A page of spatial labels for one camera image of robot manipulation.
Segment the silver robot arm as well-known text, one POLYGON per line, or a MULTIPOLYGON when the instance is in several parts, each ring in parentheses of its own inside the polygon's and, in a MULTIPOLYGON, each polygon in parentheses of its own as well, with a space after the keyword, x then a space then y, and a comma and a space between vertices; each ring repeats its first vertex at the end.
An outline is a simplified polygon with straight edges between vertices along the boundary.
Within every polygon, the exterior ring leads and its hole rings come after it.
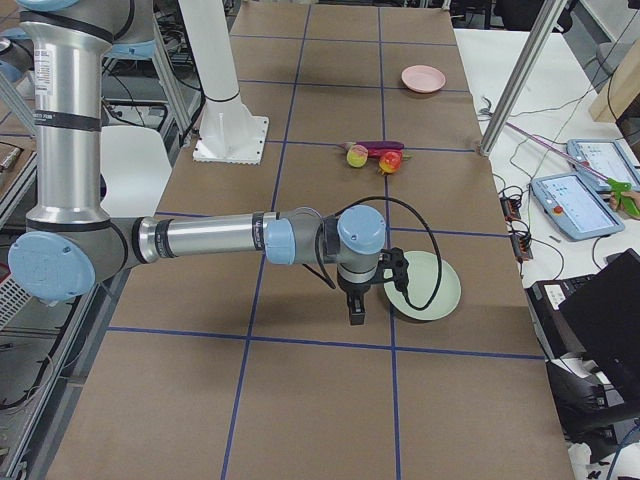
POLYGON ((149 1, 24 1, 34 47, 38 194, 11 246, 13 279, 46 303, 66 301, 140 264, 260 251, 274 264, 335 264, 349 319, 383 271, 385 222, 372 207, 330 217, 310 208, 197 219, 113 218, 101 205, 102 60, 155 49, 149 1))

